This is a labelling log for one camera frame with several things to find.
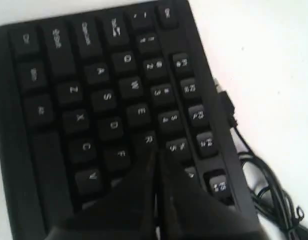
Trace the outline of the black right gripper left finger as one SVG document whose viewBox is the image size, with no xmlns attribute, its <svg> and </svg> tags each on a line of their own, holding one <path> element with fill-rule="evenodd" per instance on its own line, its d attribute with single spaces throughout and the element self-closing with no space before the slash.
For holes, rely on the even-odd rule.
<svg viewBox="0 0 308 240">
<path fill-rule="evenodd" d="M 158 150 L 145 150 L 104 198 L 54 225 L 48 240 L 155 240 Z"/>
</svg>

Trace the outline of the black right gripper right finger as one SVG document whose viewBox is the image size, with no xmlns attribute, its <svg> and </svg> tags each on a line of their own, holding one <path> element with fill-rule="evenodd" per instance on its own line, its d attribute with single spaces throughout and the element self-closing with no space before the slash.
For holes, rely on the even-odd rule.
<svg viewBox="0 0 308 240">
<path fill-rule="evenodd" d="M 158 215 L 162 240 L 266 240 L 259 223 L 204 191 L 168 150 L 158 153 Z"/>
</svg>

